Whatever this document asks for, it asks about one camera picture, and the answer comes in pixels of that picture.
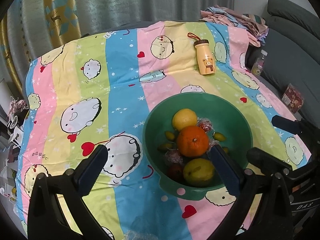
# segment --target pile of clothes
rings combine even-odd
[[[241,15],[226,7],[218,5],[208,7],[201,11],[203,21],[223,24],[226,26],[238,27],[247,30],[249,43],[255,47],[265,44],[265,37],[268,35],[268,26],[265,20],[260,18],[260,23],[255,21],[250,15]]]

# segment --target bowl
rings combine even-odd
[[[209,118],[216,132],[222,133],[227,139],[221,146],[229,148],[230,157],[241,168],[246,168],[247,151],[252,148],[252,133],[244,116],[231,103],[212,94],[189,92],[174,95],[160,102],[148,115],[143,127],[143,151],[155,171],[160,175],[160,187],[167,193],[187,200],[201,200],[208,191],[224,186],[215,172],[208,187],[191,187],[180,184],[167,177],[168,166],[164,162],[164,153],[157,147],[168,142],[165,131],[174,131],[172,118],[180,109],[193,110],[198,118]]]

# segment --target bottle cap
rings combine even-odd
[[[263,55],[265,55],[265,56],[268,55],[268,52],[266,52],[266,51],[263,50],[263,49],[261,50],[261,53],[262,53]]]
[[[199,40],[199,41],[195,41],[193,43],[194,46],[198,45],[198,44],[203,44],[203,43],[208,43],[209,44],[209,41],[208,40]]]

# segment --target bedsheet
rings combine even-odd
[[[199,74],[188,32],[209,40],[215,74]],[[166,21],[71,41],[34,60],[26,78],[30,114],[16,178],[24,227],[36,175],[60,175],[104,144],[108,161],[83,199],[113,239],[123,239],[128,230],[163,240],[207,239],[235,198],[225,187],[200,201],[168,195],[141,145],[149,112],[178,93],[197,91],[228,100],[247,119],[255,147],[294,169],[305,165],[310,152],[299,137],[271,125],[276,114],[294,116],[246,71],[248,43],[246,31],[236,27]],[[239,233],[249,227],[259,198]],[[59,201],[71,228],[80,232],[63,197]]]

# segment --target orange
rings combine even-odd
[[[186,157],[199,157],[209,147],[209,138],[205,131],[198,126],[187,126],[177,137],[179,152]]]

